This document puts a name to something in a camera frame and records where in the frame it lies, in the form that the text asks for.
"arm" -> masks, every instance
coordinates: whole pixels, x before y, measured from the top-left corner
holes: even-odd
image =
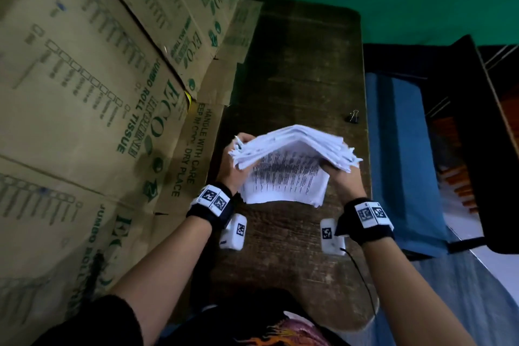
[[[254,138],[240,133],[248,142]],[[243,185],[253,166],[237,170],[229,151],[224,149],[217,181],[226,185],[232,195]],[[173,233],[134,266],[113,287],[111,294],[123,298],[140,324],[144,345],[152,345],[171,316],[191,272],[211,236],[211,223],[190,216]]]
[[[330,175],[343,205],[367,196],[359,168],[352,167],[350,173],[329,164],[322,168]],[[463,325],[392,238],[363,242],[361,246],[398,346],[475,346]]]

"forearm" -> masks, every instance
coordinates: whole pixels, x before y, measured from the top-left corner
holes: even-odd
[[[190,216],[111,290],[132,307],[144,345],[159,336],[211,235],[211,224]]]
[[[398,346],[474,346],[468,332],[391,238],[362,246]]]

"black shirt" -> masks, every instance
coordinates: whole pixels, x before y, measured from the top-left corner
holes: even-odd
[[[34,343],[43,344],[137,346],[143,341],[132,308],[119,297],[108,295],[51,328]],[[157,344],[348,346],[317,325],[288,291],[280,289],[235,296],[188,320]]]

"person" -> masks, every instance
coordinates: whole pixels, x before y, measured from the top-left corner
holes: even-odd
[[[238,138],[248,142],[254,136],[240,133]],[[212,189],[219,191],[218,195],[223,198],[237,193],[253,167],[236,169],[228,154],[233,147],[231,143],[224,150],[217,180],[212,184]],[[353,207],[368,201],[360,169],[352,167],[351,172],[344,172],[330,164],[323,164],[322,168],[330,175],[345,206],[337,233],[347,229],[350,237],[361,245],[396,344],[475,345],[451,310],[395,244],[391,228],[387,225],[363,227]],[[220,219],[224,211],[219,217],[213,216],[202,206],[193,205],[183,223],[124,275],[109,295],[48,330],[34,344],[155,344],[212,230],[225,226],[226,219]],[[284,290],[259,290],[231,298],[204,310],[170,336],[161,337],[158,343],[347,344],[315,323]]]

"black binder clip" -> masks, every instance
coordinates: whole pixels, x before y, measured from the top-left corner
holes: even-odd
[[[359,123],[359,110],[354,110],[354,112],[350,112],[346,121],[349,123]]]

